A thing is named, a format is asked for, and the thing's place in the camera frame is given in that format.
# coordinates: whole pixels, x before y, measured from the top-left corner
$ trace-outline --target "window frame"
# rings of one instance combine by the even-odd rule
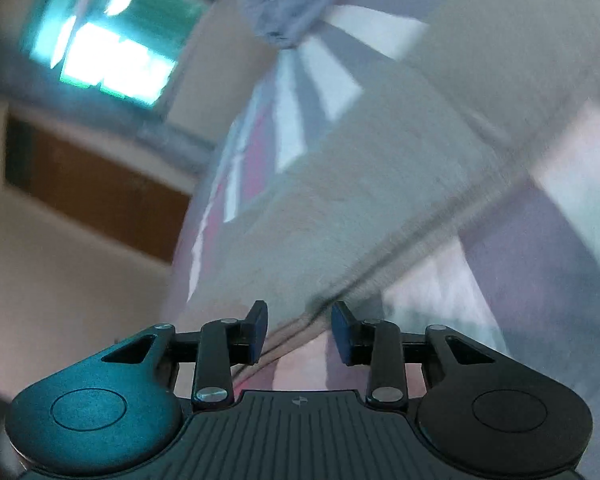
[[[196,43],[200,34],[197,32],[201,29],[201,25],[204,21],[206,21],[206,17],[211,13],[212,7],[214,6],[213,1],[211,0],[185,0],[185,1],[196,1],[203,2],[207,4],[208,7],[202,17],[198,20],[198,22],[191,29],[187,40],[185,41],[182,49],[180,51],[180,55],[178,59],[175,59],[176,66],[171,72],[167,84],[162,89],[160,97],[156,100],[156,102],[147,109],[151,111],[151,113],[156,116],[164,119],[168,115],[171,105],[173,104],[177,86],[182,78],[182,73],[184,71],[184,64],[190,59],[192,51],[194,49],[194,44]],[[74,7],[74,15],[76,16],[74,28],[71,31],[71,35],[69,36],[69,40],[66,44],[66,48],[64,49],[64,53],[62,54],[62,59],[58,62],[55,68],[51,69],[54,71],[58,71],[58,73],[62,70],[64,63],[66,62],[66,57],[71,49],[71,46],[75,40],[75,35],[78,30],[86,23],[86,15],[91,5],[92,0],[76,0]]]

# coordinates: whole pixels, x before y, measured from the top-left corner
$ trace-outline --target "metal screw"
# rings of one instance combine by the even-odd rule
[[[228,393],[224,388],[218,386],[208,386],[197,391],[196,399],[202,402],[220,402],[225,400]]]
[[[397,402],[402,398],[402,392],[393,386],[381,386],[371,393],[378,402]]]

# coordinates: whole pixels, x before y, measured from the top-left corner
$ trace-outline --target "crosshair logo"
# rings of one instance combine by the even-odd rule
[[[303,404],[306,404],[309,402],[309,400],[306,397],[303,396],[297,396],[295,399],[293,399],[291,401],[292,403],[294,403],[296,406],[302,406]]]

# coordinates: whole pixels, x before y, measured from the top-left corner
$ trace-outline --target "striped blanket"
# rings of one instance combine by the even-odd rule
[[[444,218],[464,196],[471,214]],[[238,389],[363,389],[324,315],[352,290],[359,317],[449,325],[579,393],[600,478],[600,0],[340,0],[280,52],[192,200],[164,318],[195,330],[266,300]]]

